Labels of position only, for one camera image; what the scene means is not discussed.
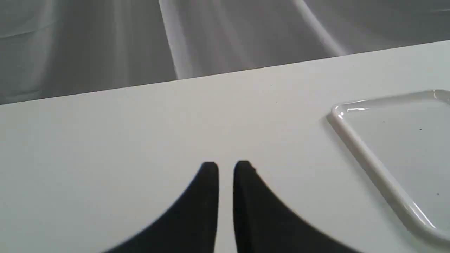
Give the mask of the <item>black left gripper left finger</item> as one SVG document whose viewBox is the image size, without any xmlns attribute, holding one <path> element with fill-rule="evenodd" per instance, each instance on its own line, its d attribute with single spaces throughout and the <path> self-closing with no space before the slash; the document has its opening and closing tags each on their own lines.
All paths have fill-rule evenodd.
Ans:
<svg viewBox="0 0 450 253">
<path fill-rule="evenodd" d="M 219 169 L 204 162 L 182 195 L 156 221 L 110 253 L 212 253 L 218 222 Z"/>
</svg>

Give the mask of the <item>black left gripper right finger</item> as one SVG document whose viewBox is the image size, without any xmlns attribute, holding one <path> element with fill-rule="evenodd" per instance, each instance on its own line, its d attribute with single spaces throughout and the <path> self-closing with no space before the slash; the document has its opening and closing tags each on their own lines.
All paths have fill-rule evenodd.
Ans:
<svg viewBox="0 0 450 253">
<path fill-rule="evenodd" d="M 239 253 L 354 253 L 288 208 L 249 161 L 233 176 L 233 222 Z"/>
</svg>

